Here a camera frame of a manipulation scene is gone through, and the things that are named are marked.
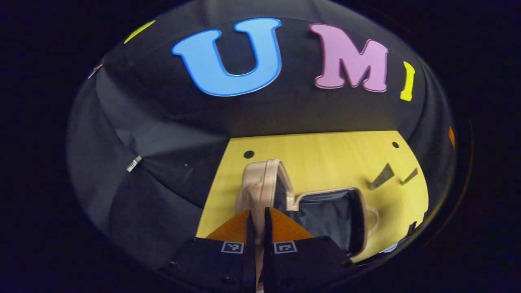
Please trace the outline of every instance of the open bag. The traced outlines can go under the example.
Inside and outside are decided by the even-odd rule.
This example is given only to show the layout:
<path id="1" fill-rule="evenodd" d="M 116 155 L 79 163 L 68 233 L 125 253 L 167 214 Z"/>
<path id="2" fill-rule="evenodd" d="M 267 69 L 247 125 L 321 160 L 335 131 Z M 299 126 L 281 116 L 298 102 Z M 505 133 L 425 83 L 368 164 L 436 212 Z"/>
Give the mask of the open bag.
<path id="1" fill-rule="evenodd" d="M 364 203 L 359 189 L 342 187 L 310 191 L 296 196 L 281 160 L 250 163 L 244 169 L 235 212 L 251 209 L 255 244 L 264 239 L 264 208 L 274 207 L 313 236 L 328 236 L 349 257 L 360 254 L 367 237 L 378 226 L 378 211 Z M 369 229 L 368 217 L 376 223 Z"/>

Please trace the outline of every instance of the pink letter m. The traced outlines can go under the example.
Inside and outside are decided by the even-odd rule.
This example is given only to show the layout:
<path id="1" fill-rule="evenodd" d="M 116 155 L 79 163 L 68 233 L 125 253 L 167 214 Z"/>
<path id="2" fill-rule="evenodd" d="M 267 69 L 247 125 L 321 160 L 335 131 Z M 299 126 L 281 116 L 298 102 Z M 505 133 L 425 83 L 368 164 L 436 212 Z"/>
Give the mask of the pink letter m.
<path id="1" fill-rule="evenodd" d="M 387 54 L 389 50 L 382 44 L 368 40 L 362 53 L 341 29 L 315 23 L 309 29 L 322 40 L 324 65 L 322 75 L 315 78 L 315 85 L 324 89 L 337 89 L 345 85 L 340 76 L 341 64 L 352 87 L 356 88 L 369 70 L 369 77 L 363 87 L 368 91 L 384 92 L 387 89 Z"/>

